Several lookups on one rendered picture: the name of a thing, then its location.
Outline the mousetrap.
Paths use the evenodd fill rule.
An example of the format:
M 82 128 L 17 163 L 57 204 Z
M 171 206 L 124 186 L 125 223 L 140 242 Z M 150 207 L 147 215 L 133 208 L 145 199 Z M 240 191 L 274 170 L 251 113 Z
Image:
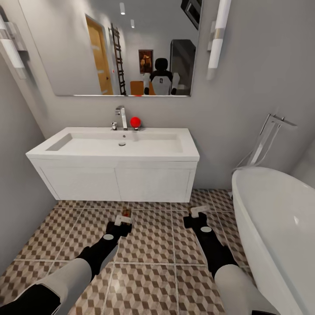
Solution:
M 188 209 L 190 215 L 192 215 L 191 209 L 192 209 L 192 208 L 195 208 L 195 207 L 196 207 L 195 205 L 194 205 L 194 206 L 188 206 L 188 207 L 187 207 L 187 209 Z
M 123 209 L 123 217 L 131 217 L 131 209 Z

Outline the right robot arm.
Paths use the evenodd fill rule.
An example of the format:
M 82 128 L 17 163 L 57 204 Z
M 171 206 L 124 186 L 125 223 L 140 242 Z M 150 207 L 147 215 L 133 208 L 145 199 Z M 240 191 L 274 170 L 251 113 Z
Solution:
M 185 228 L 195 232 L 197 246 L 212 273 L 225 314 L 280 315 L 236 263 L 230 249 L 220 244 L 202 213 L 208 210 L 208 206 L 192 208 L 192 215 L 183 217 L 183 220 Z

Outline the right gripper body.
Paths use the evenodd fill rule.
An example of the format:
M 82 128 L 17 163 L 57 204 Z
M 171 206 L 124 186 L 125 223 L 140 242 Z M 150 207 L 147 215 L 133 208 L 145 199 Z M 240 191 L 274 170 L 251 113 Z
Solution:
M 186 229 L 193 228 L 193 225 L 197 222 L 204 222 L 207 223 L 207 218 L 204 213 L 200 213 L 198 218 L 193 218 L 190 215 L 187 217 L 183 217 L 184 226 Z

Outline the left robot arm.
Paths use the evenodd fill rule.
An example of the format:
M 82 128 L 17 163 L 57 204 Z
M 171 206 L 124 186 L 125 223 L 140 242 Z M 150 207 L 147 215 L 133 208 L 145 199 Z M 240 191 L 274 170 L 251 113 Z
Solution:
M 31 284 L 16 301 L 1 307 L 0 315 L 67 315 L 95 275 L 115 256 L 119 237 L 127 237 L 133 223 L 133 218 L 118 215 L 115 222 L 108 222 L 102 241 L 85 247 L 63 268 Z

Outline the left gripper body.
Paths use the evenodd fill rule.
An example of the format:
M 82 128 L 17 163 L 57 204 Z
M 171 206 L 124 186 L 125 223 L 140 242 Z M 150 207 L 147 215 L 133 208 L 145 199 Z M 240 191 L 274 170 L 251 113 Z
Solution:
M 107 229 L 106 229 L 106 233 L 110 230 L 117 230 L 119 232 L 120 237 L 124 236 L 127 237 L 128 235 L 128 230 L 129 230 L 129 225 L 128 224 L 124 224 L 124 225 L 120 225 L 117 226 L 115 225 L 114 222 L 108 222 L 107 224 Z

